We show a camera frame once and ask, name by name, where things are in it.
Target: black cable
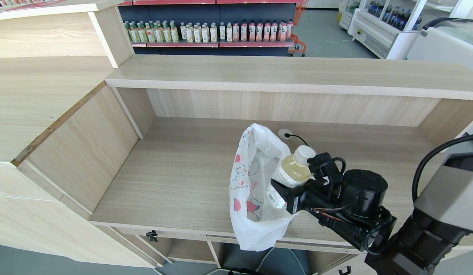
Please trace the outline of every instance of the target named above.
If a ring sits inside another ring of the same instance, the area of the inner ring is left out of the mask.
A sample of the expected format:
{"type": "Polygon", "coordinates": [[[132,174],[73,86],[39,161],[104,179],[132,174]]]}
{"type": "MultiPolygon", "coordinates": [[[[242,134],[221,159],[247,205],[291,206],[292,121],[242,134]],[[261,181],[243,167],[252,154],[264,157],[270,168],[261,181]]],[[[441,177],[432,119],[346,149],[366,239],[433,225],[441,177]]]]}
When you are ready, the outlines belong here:
{"type": "Polygon", "coordinates": [[[462,137],[459,137],[458,139],[453,139],[451,141],[447,141],[441,146],[438,146],[437,148],[433,149],[421,160],[421,162],[418,164],[418,167],[416,168],[415,176],[413,178],[413,184],[411,186],[411,196],[413,197],[413,202],[418,198],[418,183],[420,182],[421,173],[423,172],[423,169],[425,168],[425,165],[427,164],[427,162],[429,162],[430,159],[435,157],[435,155],[449,148],[450,146],[454,146],[455,144],[466,142],[466,141],[472,141],[472,140],[473,140],[473,134],[469,136],[462,136],[462,137]]]}
{"type": "Polygon", "coordinates": [[[307,143],[302,137],[298,136],[297,134],[288,134],[288,133],[285,133],[284,136],[285,136],[286,138],[290,138],[291,136],[295,136],[296,138],[301,139],[302,142],[304,142],[304,144],[305,144],[306,146],[308,146],[308,143],[307,143]]]}

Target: plastic bottle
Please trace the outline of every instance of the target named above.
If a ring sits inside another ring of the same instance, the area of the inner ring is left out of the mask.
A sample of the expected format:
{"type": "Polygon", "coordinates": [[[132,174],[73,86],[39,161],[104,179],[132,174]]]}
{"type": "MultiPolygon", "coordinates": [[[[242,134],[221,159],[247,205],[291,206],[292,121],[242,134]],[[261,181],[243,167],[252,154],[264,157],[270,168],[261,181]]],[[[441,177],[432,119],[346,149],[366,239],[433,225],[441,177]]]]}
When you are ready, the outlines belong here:
{"type": "Polygon", "coordinates": [[[233,41],[234,42],[240,41],[240,26],[238,26],[237,21],[233,23],[233,41]]]}
{"type": "Polygon", "coordinates": [[[392,11],[392,5],[389,5],[386,9],[386,11],[384,12],[384,17],[383,17],[383,21],[384,22],[387,22],[388,19],[389,19],[389,16],[391,15],[391,11],[392,11]]]}
{"type": "Polygon", "coordinates": [[[418,19],[416,20],[415,25],[413,26],[413,30],[418,30],[418,27],[420,26],[422,20],[423,14],[420,14],[420,16],[418,16],[418,19]]]}
{"type": "Polygon", "coordinates": [[[289,19],[289,23],[287,23],[287,37],[286,40],[289,40],[292,35],[292,28],[294,27],[294,21],[289,19]]]}
{"type": "Polygon", "coordinates": [[[243,20],[243,23],[241,23],[241,32],[240,32],[240,40],[241,42],[246,42],[247,41],[247,30],[248,30],[248,24],[246,20],[243,20]]]}
{"type": "MultiPolygon", "coordinates": [[[[295,188],[305,184],[312,176],[308,167],[308,159],[316,155],[315,150],[308,146],[299,146],[293,155],[283,159],[272,179],[289,188],[295,188]]],[[[278,192],[268,185],[266,196],[271,204],[276,208],[283,208],[286,202],[280,197],[278,192]]]]}
{"type": "Polygon", "coordinates": [[[265,23],[264,27],[264,42],[268,42],[270,40],[270,30],[271,30],[271,25],[270,25],[270,20],[267,20],[267,23],[265,23]]]}
{"type": "Polygon", "coordinates": [[[223,22],[219,24],[219,40],[221,41],[226,40],[226,27],[224,26],[223,22]]]}
{"type": "Polygon", "coordinates": [[[216,23],[211,24],[210,34],[211,34],[211,42],[217,42],[218,41],[218,29],[216,28],[216,23]]]}
{"type": "Polygon", "coordinates": [[[226,41],[233,42],[233,27],[231,23],[228,23],[228,26],[226,26],[226,41]]]}
{"type": "Polygon", "coordinates": [[[391,17],[387,21],[387,23],[391,26],[394,26],[394,23],[396,22],[397,19],[397,14],[399,14],[399,6],[397,6],[394,11],[391,13],[391,17]]]}
{"type": "Polygon", "coordinates": [[[279,34],[279,41],[280,42],[285,42],[287,39],[287,23],[284,21],[282,24],[282,28],[279,34]]]}
{"type": "Polygon", "coordinates": [[[248,40],[250,42],[255,42],[255,30],[256,30],[255,21],[253,21],[253,20],[250,21],[250,26],[248,27],[248,29],[250,30],[248,40]]]}
{"type": "Polygon", "coordinates": [[[187,40],[186,24],[180,23],[180,34],[182,34],[182,40],[187,40]]]}
{"type": "Polygon", "coordinates": [[[279,26],[277,25],[277,20],[274,20],[272,23],[271,31],[270,31],[270,41],[275,42],[277,39],[277,29],[279,26]]]}
{"type": "Polygon", "coordinates": [[[262,42],[264,33],[264,24],[262,23],[262,19],[258,21],[257,28],[255,30],[255,41],[262,42]]]}

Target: bottle cap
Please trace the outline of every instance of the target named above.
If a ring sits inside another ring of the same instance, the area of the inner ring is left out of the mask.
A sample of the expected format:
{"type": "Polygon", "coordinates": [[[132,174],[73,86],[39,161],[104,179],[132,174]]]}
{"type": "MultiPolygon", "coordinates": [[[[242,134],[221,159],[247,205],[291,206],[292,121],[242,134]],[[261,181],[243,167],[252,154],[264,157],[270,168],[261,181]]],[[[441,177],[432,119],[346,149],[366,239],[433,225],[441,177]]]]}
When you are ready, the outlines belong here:
{"type": "Polygon", "coordinates": [[[308,166],[308,159],[314,158],[315,150],[309,146],[299,146],[294,152],[294,160],[301,166],[308,166]]]}

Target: plastic bag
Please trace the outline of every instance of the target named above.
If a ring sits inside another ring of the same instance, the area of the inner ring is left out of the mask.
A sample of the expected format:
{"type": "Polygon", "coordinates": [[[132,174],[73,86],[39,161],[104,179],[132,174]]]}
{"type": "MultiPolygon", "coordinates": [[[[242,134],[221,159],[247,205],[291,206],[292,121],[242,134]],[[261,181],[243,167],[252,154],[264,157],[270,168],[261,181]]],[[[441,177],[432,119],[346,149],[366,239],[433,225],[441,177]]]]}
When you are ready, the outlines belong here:
{"type": "Polygon", "coordinates": [[[271,176],[289,147],[270,129],[252,124],[241,136],[229,182],[229,215],[241,250],[273,247],[293,216],[266,198],[271,176]]]}

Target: drawer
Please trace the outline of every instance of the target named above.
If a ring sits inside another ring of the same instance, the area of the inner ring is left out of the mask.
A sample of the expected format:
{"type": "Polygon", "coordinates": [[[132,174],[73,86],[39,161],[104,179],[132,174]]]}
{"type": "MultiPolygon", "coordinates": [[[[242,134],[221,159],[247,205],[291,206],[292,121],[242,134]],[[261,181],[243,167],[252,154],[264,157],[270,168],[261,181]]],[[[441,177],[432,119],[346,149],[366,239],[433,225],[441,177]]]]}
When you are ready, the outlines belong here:
{"type": "MultiPolygon", "coordinates": [[[[117,227],[117,230],[127,235],[140,235],[144,236],[151,230],[140,229],[140,228],[122,228],[117,227]]],[[[206,235],[203,233],[185,233],[185,232],[174,232],[166,230],[156,230],[158,237],[160,238],[171,238],[171,239],[183,239],[183,240],[194,240],[194,241],[206,241],[206,235]]]]}

